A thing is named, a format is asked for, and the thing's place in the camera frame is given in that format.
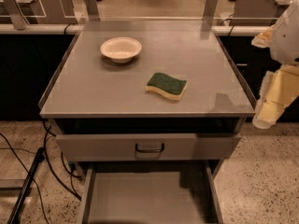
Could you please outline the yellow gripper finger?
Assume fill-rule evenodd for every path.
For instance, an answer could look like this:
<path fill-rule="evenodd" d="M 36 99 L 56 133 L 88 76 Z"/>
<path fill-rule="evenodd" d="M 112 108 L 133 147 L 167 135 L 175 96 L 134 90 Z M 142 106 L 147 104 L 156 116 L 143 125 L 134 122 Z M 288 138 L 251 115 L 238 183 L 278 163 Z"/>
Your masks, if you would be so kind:
<path fill-rule="evenodd" d="M 272 43 L 273 31 L 274 31 L 274 26 L 268 27 L 266 30 L 256 35 L 252 39 L 251 44 L 254 47 L 261 48 L 261 49 L 269 48 Z"/>
<path fill-rule="evenodd" d="M 284 64 L 276 72 L 267 71 L 255 106 L 253 125 L 259 129 L 271 128 L 298 96 L 298 66 Z"/>

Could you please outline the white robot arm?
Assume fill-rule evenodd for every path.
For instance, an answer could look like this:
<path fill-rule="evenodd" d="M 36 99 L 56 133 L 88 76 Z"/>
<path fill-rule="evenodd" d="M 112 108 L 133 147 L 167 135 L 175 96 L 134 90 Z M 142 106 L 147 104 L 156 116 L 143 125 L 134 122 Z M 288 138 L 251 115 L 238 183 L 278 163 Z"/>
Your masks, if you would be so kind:
<path fill-rule="evenodd" d="M 271 58 L 281 64 L 277 71 L 265 73 L 252 120 L 256 128 L 269 129 L 299 97 L 299 0 L 293 0 L 251 44 L 269 48 Z"/>

